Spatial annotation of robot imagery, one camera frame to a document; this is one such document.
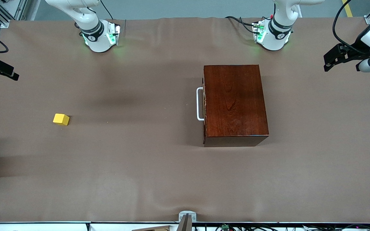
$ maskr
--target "drawer handle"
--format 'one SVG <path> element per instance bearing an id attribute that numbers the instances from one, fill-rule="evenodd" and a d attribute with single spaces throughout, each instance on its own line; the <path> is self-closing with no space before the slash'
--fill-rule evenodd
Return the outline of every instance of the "drawer handle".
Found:
<path id="1" fill-rule="evenodd" d="M 199 121 L 204 121 L 204 118 L 199 117 L 199 95 L 198 95 L 198 91 L 203 89 L 204 89 L 203 87 L 197 88 L 197 119 Z"/>

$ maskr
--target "wooden box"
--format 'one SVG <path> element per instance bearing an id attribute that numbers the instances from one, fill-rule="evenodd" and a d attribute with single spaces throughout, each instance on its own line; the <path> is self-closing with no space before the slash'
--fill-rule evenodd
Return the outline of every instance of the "wooden box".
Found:
<path id="1" fill-rule="evenodd" d="M 256 146 L 269 136 L 258 65 L 204 66 L 205 147 Z"/>

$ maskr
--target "wooden drawer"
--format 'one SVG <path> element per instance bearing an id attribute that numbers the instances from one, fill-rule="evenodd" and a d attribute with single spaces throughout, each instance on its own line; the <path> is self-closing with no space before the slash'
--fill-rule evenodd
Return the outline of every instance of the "wooden drawer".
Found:
<path id="1" fill-rule="evenodd" d="M 258 65 L 204 66 L 205 147 L 256 146 L 269 136 Z"/>

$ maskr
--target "brown table surface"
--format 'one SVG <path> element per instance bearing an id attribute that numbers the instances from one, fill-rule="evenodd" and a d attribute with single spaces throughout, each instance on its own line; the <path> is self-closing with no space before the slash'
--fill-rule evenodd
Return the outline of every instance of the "brown table surface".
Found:
<path id="1" fill-rule="evenodd" d="M 91 52 L 72 21 L 14 21 L 0 58 L 0 221 L 370 222 L 370 74 L 323 71 L 333 19 L 270 52 L 228 19 L 127 21 Z M 352 42 L 362 18 L 340 19 Z M 270 136 L 203 148 L 203 66 L 259 64 Z M 70 125 L 52 123 L 55 113 Z"/>

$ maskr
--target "white robot link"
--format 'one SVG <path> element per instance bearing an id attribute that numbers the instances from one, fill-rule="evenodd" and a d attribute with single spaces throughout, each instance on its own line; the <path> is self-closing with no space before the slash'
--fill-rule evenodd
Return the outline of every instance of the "white robot link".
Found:
<path id="1" fill-rule="evenodd" d="M 280 50 L 291 35 L 291 29 L 299 16 L 298 5 L 316 5 L 325 0 L 273 0 L 273 18 L 253 23 L 254 40 L 270 51 Z"/>
<path id="2" fill-rule="evenodd" d="M 105 52 L 118 45 L 120 26 L 98 19 L 90 7 L 100 4 L 100 0 L 46 0 L 75 20 L 85 44 L 94 52 Z"/>

